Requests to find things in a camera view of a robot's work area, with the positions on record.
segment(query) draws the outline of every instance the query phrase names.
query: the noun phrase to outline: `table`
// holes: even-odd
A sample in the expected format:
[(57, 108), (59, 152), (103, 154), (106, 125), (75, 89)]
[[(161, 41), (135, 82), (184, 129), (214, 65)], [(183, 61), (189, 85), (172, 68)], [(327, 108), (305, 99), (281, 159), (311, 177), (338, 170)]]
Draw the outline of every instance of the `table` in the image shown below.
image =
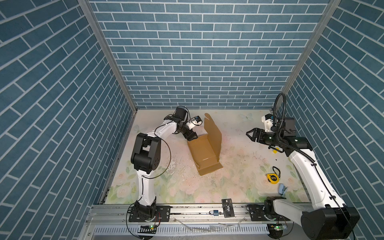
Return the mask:
[[(162, 124), (173, 110), (139, 110), (134, 119), (127, 143), (112, 181), (105, 204), (130, 204), (138, 199), (138, 179), (131, 164), (136, 135), (147, 133)], [(200, 176), (182, 134), (165, 140), (172, 151), (169, 169), (155, 179), (157, 204), (264, 202), (267, 196), (278, 195), (278, 184), (267, 181), (265, 174), (273, 173), (272, 166), (281, 170), (279, 183), (288, 187), (286, 198), (292, 202), (309, 202), (308, 196), (292, 162), (284, 153), (252, 142), (245, 133), (254, 127), (264, 128), (261, 117), (268, 110), (190, 110), (192, 116), (209, 113), (222, 132), (220, 163), (223, 168)], [(205, 134), (204, 125), (195, 127), (197, 135)], [(160, 174), (168, 165), (169, 150), (161, 146)]]

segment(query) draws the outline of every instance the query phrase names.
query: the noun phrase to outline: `metal corner post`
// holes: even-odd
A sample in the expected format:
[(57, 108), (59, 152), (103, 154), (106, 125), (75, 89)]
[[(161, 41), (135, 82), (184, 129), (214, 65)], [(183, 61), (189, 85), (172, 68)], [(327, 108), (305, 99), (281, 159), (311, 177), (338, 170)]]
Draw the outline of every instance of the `metal corner post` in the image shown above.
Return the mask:
[(124, 78), (121, 75), (121, 72), (119, 70), (119, 67), (115, 61), (115, 58), (112, 55), (111, 49), (108, 46), (107, 40), (104, 37), (104, 34), (100, 28), (100, 25), (96, 19), (96, 16), (92, 10), (91, 4), (89, 3), (89, 0), (78, 0), (80, 7), (82, 11), (84, 12), (85, 18), (88, 20), (89, 25), (91, 26), (91, 29), (100, 44), (100, 47), (102, 51), (104, 52), (104, 55), (112, 69), (113, 74), (115, 75), (129, 105), (132, 108), (133, 113), (137, 112), (137, 107), (129, 93), (129, 90), (127, 88), (127, 85), (124, 82)]
[[(297, 76), (299, 75), (299, 72), (303, 68), (305, 62), (307, 61), (309, 55), (311, 54), (313, 48), (315, 47), (317, 41), (319, 40), (321, 34), (323, 33), (325, 27), (327, 26), (329, 20), (331, 19), (336, 8), (339, 6), (340, 2), (341, 0), (329, 0), (329, 3), (324, 9), (323, 15), (321, 16), (319, 23), (316, 25), (315, 29), (313, 30), (313, 33), (309, 38), (307, 45), (305, 46), (302, 54), (297, 60), (296, 65), (293, 67), (292, 72), (287, 79), (287, 82), (285, 83), (283, 89), (281, 90), (283, 93), (288, 94), (289, 89), (292, 87), (293, 83), (295, 82)], [(280, 107), (282, 102), (283, 100), (280, 98), (277, 102), (276, 109)]]

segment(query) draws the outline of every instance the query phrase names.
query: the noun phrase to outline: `robotic arm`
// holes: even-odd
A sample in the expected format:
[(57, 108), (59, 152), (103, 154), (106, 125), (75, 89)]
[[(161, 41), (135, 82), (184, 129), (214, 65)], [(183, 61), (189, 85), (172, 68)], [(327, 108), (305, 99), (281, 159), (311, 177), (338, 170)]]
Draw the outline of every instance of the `robotic arm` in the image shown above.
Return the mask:
[(192, 128), (201, 125), (202, 120), (199, 116), (188, 120), (188, 115), (186, 109), (177, 107), (173, 114), (164, 118), (159, 127), (147, 134), (139, 133), (136, 136), (131, 163), (139, 178), (139, 199), (134, 206), (144, 219), (153, 219), (156, 212), (154, 170), (160, 163), (161, 141), (176, 133), (182, 133), (188, 141), (197, 138)]
[[(277, 118), (275, 106), (280, 96), (283, 96), (283, 113), (281, 118)], [(295, 119), (285, 118), (284, 113), (285, 95), (280, 93), (273, 107), (273, 115), (262, 117), (265, 129), (254, 128), (247, 132), (247, 136), (253, 142), (268, 145), (269, 149), (284, 152), (291, 159), (307, 187), (313, 211), (309, 212), (282, 197), (268, 197), (264, 202), (264, 213), (271, 218), (282, 215), (291, 219), (302, 226), (306, 235), (313, 240), (345, 239), (351, 234), (360, 215), (356, 208), (347, 207), (336, 193), (318, 165), (309, 141), (296, 136)]]

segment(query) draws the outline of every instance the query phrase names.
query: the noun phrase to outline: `black card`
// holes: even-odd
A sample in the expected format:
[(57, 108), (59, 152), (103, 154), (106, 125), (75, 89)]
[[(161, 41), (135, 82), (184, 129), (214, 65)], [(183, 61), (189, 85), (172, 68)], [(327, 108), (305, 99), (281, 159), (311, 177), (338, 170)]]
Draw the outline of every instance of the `black card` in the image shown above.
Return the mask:
[(222, 199), (221, 203), (223, 204), (224, 217), (234, 217), (232, 199)]

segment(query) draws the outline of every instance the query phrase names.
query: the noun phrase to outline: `brown cardboard box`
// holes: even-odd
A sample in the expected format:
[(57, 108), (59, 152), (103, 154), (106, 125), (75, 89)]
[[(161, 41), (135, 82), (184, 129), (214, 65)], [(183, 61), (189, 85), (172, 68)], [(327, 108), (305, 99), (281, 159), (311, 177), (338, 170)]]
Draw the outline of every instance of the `brown cardboard box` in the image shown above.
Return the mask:
[(205, 114), (204, 129), (207, 134), (187, 142), (200, 176), (223, 167), (219, 163), (221, 132), (208, 113)]

